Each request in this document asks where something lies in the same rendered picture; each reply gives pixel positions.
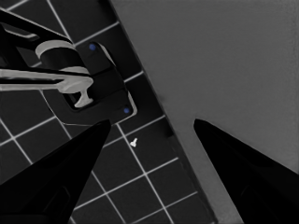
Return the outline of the dark robot body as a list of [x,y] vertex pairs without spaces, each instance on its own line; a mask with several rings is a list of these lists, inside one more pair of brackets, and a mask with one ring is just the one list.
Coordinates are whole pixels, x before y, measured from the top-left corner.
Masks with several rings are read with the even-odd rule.
[[115,124],[137,113],[107,49],[97,43],[93,55],[102,70],[91,73],[69,38],[0,7],[0,91],[43,91],[63,124]]

